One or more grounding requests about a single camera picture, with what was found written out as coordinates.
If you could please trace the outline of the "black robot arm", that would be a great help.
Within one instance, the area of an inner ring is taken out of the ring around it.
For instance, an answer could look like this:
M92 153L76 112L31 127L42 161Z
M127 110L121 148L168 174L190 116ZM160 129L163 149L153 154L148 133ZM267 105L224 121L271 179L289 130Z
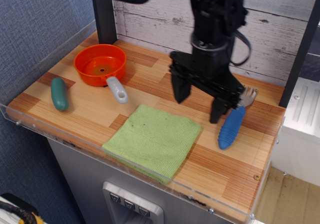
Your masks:
M174 97L182 103L191 93L191 87L214 97L210 122L217 123L221 115L236 108L244 88L231 74L229 65L243 65L232 61L235 39L245 45L250 42L239 32L246 24L248 11L244 0L190 0L194 16L191 34L192 53L170 53L171 82Z

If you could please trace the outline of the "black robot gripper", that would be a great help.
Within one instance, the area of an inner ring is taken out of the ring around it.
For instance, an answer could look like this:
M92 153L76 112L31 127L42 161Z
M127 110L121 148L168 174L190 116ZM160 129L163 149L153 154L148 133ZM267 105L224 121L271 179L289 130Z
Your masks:
M231 74L229 64L233 46L216 49L193 47L192 53L170 53L171 82L174 97L182 103L191 93L191 86L214 97L210 123L216 124L230 108L237 108L244 88Z

